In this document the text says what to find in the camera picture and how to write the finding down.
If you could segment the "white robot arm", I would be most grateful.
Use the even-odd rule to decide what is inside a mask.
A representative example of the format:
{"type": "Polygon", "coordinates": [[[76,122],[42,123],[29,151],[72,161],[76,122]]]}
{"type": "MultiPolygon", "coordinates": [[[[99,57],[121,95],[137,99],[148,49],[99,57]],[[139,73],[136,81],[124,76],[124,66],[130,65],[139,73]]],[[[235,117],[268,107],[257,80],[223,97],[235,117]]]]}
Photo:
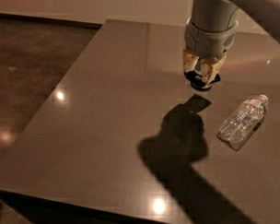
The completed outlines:
{"type": "Polygon", "coordinates": [[[182,59],[184,75],[196,88],[205,90],[219,81],[240,10],[280,43],[280,0],[193,0],[182,59]]]}

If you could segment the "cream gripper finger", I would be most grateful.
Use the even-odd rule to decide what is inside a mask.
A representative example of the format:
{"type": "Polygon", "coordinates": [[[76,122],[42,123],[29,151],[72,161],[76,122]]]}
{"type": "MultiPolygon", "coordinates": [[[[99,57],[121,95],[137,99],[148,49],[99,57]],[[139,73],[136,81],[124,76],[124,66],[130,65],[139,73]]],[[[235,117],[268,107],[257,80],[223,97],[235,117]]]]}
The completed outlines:
{"type": "Polygon", "coordinates": [[[219,55],[201,60],[202,82],[209,85],[216,77],[220,68],[226,61],[226,56],[219,55]]]}
{"type": "Polygon", "coordinates": [[[182,51],[183,69],[185,73],[191,72],[198,64],[199,57],[187,48],[182,51]]]}

